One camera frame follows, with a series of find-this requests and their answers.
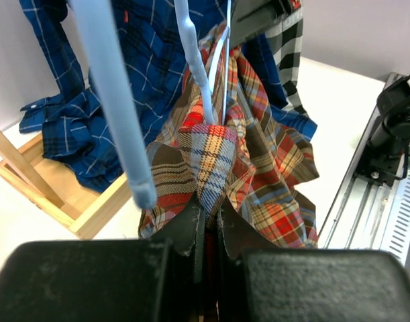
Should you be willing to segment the red brown plaid shirt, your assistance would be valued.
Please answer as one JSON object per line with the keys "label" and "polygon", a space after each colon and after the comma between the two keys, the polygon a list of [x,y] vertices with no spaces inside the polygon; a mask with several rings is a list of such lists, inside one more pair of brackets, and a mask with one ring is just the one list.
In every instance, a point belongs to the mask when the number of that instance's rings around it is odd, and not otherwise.
{"label": "red brown plaid shirt", "polygon": [[200,89],[186,73],[181,97],[147,148],[158,200],[142,211],[138,235],[150,237],[196,197],[209,229],[228,200],[275,245],[316,248],[315,205],[295,188],[318,177],[312,145],[274,119],[264,85],[240,48],[217,53],[224,28],[214,26],[199,42],[206,66],[219,59],[216,124],[205,123]]}

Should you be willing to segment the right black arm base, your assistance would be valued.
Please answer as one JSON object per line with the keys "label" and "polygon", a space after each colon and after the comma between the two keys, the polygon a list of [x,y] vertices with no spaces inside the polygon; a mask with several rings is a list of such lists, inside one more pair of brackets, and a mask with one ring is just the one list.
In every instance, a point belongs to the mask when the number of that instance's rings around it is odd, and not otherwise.
{"label": "right black arm base", "polygon": [[392,187],[408,174],[410,145],[410,75],[400,76],[376,100],[374,120],[354,176]]}

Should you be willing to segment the light blue hanger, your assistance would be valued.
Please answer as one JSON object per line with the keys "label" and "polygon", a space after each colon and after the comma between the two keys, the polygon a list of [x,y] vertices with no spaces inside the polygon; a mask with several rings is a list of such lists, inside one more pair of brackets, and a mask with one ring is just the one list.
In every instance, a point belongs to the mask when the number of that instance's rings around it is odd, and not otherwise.
{"label": "light blue hanger", "polygon": [[[109,1],[71,1],[83,48],[101,100],[103,112],[129,188],[142,209],[156,206],[157,194],[150,170],[134,97],[117,37]],[[198,48],[195,25],[187,1],[175,1],[176,23],[185,58],[200,88],[203,112],[208,124],[215,124],[211,94],[215,86],[217,60],[205,70]]]}

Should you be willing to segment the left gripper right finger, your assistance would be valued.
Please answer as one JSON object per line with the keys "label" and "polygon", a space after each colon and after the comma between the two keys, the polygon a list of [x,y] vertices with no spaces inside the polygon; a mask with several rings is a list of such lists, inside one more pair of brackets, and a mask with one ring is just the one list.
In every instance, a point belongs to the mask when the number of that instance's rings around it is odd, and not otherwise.
{"label": "left gripper right finger", "polygon": [[387,252],[279,248],[224,201],[221,321],[410,321],[410,279]]}

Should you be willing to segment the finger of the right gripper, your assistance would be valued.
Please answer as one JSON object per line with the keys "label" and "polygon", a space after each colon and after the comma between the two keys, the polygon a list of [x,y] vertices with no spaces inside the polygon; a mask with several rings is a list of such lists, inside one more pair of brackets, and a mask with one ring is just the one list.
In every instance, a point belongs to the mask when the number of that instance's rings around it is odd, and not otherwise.
{"label": "finger of the right gripper", "polygon": [[264,33],[294,12],[294,1],[233,1],[230,45],[238,46]]}

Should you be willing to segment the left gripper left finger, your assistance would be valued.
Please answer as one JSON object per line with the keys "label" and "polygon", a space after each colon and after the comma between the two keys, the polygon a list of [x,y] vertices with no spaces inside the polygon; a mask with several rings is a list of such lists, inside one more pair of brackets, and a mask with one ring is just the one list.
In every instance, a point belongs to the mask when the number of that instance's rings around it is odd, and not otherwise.
{"label": "left gripper left finger", "polygon": [[0,321],[198,321],[205,212],[148,239],[34,241],[0,271]]}

